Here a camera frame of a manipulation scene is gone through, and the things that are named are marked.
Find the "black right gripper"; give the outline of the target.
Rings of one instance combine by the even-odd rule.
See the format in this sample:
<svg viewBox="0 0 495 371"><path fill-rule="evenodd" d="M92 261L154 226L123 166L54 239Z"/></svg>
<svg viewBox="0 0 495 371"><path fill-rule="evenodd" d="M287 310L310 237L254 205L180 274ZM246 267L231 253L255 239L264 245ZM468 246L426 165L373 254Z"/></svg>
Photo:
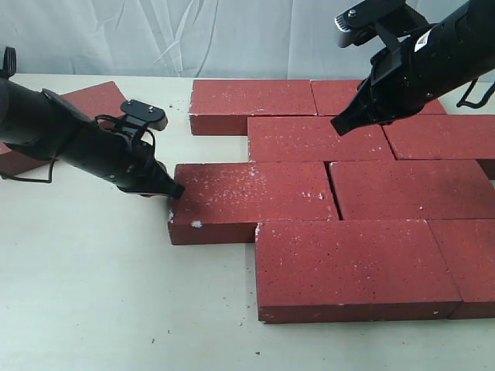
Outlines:
<svg viewBox="0 0 495 371"><path fill-rule="evenodd" d="M385 47L372 58L359 92L331 119L339 136L413 116L494 68L492 1L468 1L435 24L405 2L389 6L378 4L383 13L371 24Z"/></svg>

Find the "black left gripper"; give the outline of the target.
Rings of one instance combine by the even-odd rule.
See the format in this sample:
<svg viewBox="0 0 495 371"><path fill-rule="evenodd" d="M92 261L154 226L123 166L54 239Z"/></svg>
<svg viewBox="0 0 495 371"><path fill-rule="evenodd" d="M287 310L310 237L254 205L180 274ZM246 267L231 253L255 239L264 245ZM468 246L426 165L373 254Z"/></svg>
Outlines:
<svg viewBox="0 0 495 371"><path fill-rule="evenodd" d="M185 187L171 179L155 159L155 142L142 139L149 128L123 118L99 114L93 118L68 100L44 89L51 109L48 137L43 139L46 159L66 162L115 185L122 192L141 197L180 199Z"/></svg>

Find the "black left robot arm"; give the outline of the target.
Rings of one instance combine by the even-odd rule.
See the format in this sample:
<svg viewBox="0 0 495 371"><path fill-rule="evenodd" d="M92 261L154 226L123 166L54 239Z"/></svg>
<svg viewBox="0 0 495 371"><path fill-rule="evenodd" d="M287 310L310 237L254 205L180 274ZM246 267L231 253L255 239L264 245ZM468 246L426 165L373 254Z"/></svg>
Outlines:
<svg viewBox="0 0 495 371"><path fill-rule="evenodd" d="M156 143L144 141L168 124L163 109L125 100L121 115L88 117L59 94L34 91L10 79L16 50L4 49L1 67L1 141L39 161L65 162L140 196L179 199L185 188L155 158Z"/></svg>

